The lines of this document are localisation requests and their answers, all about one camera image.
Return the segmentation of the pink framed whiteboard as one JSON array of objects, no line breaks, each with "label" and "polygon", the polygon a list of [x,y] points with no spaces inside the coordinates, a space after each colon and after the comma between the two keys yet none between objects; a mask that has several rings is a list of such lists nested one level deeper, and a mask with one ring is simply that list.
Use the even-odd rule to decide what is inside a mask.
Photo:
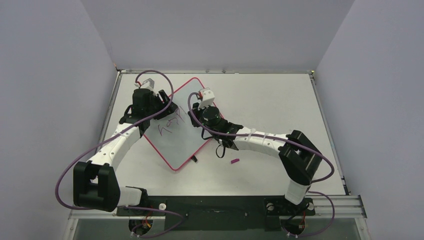
[{"label": "pink framed whiteboard", "polygon": [[193,77],[177,88],[172,100],[176,111],[160,120],[151,120],[143,135],[173,171],[178,171],[208,142],[201,137],[202,128],[192,126],[187,103],[190,93],[204,87],[199,78]]}]

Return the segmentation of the magenta marker cap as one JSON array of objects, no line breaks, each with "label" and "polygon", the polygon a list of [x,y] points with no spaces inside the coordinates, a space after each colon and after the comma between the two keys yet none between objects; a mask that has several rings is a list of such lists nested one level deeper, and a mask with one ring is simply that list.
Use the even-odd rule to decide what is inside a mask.
[{"label": "magenta marker cap", "polygon": [[237,163],[237,162],[239,162],[239,161],[240,161],[240,160],[239,160],[238,158],[236,158],[236,159],[231,160],[231,161],[230,161],[230,163],[231,163],[231,164],[235,164],[235,163]]}]

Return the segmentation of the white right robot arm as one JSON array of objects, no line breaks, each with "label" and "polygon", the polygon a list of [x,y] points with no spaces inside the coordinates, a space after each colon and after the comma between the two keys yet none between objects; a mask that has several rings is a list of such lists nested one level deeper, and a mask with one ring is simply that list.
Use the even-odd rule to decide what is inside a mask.
[{"label": "white right robot arm", "polygon": [[198,106],[194,103],[188,112],[192,125],[210,133],[224,149],[253,151],[281,160],[289,177],[282,207],[289,214],[296,213],[323,159],[312,142],[299,130],[286,135],[260,132],[227,121],[215,106]]}]

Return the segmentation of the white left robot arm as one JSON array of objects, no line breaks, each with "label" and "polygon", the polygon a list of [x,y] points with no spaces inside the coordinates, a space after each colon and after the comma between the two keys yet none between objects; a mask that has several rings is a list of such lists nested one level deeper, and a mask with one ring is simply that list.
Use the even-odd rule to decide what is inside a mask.
[{"label": "white left robot arm", "polygon": [[164,90],[155,92],[139,88],[132,94],[132,104],[127,107],[111,140],[87,161],[73,167],[73,203],[85,209],[112,212],[129,206],[136,215],[149,209],[147,190],[141,187],[120,185],[116,169],[147,129],[150,120],[160,120],[177,110]]}]

